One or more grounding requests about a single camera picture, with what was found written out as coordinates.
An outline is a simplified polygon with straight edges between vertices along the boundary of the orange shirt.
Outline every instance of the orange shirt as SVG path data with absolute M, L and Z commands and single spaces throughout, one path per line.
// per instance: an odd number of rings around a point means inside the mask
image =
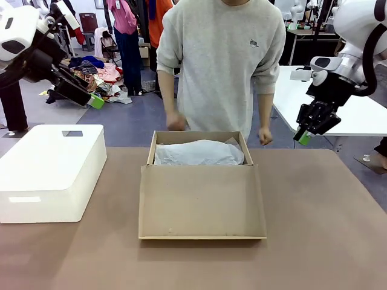
M 173 7 L 171 0 L 157 0 L 156 2 L 156 17 L 154 20 L 149 20 L 149 34 L 151 37 L 151 45 L 158 48 L 161 34 L 164 30 L 163 17 L 169 9 Z

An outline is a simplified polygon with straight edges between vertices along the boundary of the hand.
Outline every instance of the hand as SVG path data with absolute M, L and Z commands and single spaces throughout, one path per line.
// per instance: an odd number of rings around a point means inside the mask
M 186 117 L 175 111 L 167 114 L 167 128 L 170 131 L 185 131 L 188 125 Z
M 270 144 L 273 141 L 272 133 L 268 127 L 262 127 L 258 131 L 258 137 L 263 146 Z

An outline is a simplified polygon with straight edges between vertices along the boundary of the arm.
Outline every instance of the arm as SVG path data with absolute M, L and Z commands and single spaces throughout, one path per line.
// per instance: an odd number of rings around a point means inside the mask
M 0 0 L 0 12 L 6 9 L 13 9 L 13 6 L 9 4 L 6 0 Z
M 169 130 L 184 131 L 187 121 L 175 107 L 174 68 L 183 59 L 183 37 L 172 21 L 177 22 L 176 15 L 167 13 L 163 19 L 164 31 L 157 49 L 157 73 L 160 90 L 164 100 L 166 122 Z
M 286 39 L 285 25 L 279 21 L 272 44 L 266 56 L 256 68 L 253 79 L 258 93 L 259 118 L 261 129 L 259 139 L 262 145 L 272 141 L 270 133 L 270 114 L 272 112 L 275 84 L 279 74 L 279 59 L 282 56 Z

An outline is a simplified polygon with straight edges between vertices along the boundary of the brown tabletop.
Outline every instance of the brown tabletop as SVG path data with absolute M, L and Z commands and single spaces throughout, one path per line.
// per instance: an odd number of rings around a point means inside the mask
M 0 225 L 0 289 L 386 289 L 386 214 L 340 159 L 251 154 L 266 241 L 139 241 L 148 150 L 109 148 L 81 222 Z

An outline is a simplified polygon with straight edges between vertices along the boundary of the cardboard box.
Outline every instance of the cardboard box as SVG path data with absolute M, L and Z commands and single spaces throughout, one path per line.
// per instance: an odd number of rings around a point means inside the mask
M 143 65 L 144 66 L 150 66 L 151 65 L 151 60 L 148 58 L 148 59 L 142 59 L 143 61 Z
M 140 54 L 142 59 L 147 59 L 149 57 L 149 48 L 148 47 L 140 47 Z
M 139 46 L 139 47 L 148 47 L 148 48 L 151 48 L 151 44 L 150 44 L 149 42 L 139 43 L 138 46 Z
M 156 144 L 230 138 L 240 166 L 156 166 Z M 258 166 L 239 132 L 155 132 L 141 168 L 139 239 L 266 239 Z

